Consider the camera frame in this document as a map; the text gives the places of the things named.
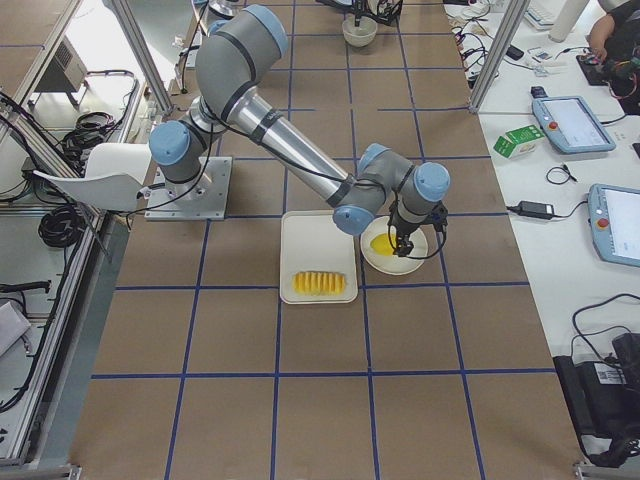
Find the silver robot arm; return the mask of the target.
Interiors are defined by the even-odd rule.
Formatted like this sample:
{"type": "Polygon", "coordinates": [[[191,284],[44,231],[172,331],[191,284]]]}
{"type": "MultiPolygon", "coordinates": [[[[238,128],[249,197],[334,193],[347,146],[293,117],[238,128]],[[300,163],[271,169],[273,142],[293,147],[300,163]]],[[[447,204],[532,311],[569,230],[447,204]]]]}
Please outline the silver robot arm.
{"type": "Polygon", "coordinates": [[[396,236],[395,255],[411,255],[410,236],[422,225],[444,234],[443,199],[450,175],[443,165],[417,166],[383,145],[372,144],[351,175],[260,96],[259,81],[287,48],[282,23],[262,5],[250,5],[210,27],[196,55],[199,97],[183,117],[161,124],[149,137],[152,159],[166,184],[195,185],[202,172],[201,156],[232,131],[292,169],[332,207],[335,225],[347,234],[362,234],[384,204],[390,206],[388,226],[396,236]]]}

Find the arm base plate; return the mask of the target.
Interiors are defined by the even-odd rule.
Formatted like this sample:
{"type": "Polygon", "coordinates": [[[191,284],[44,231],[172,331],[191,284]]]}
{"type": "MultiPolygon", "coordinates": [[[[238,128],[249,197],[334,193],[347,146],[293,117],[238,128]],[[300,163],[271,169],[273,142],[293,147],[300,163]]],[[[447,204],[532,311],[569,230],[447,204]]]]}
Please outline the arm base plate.
{"type": "Polygon", "coordinates": [[[149,221],[223,220],[231,179],[232,157],[199,158],[199,170],[194,159],[187,167],[159,165],[156,183],[162,187],[150,193],[144,212],[149,221]]]}

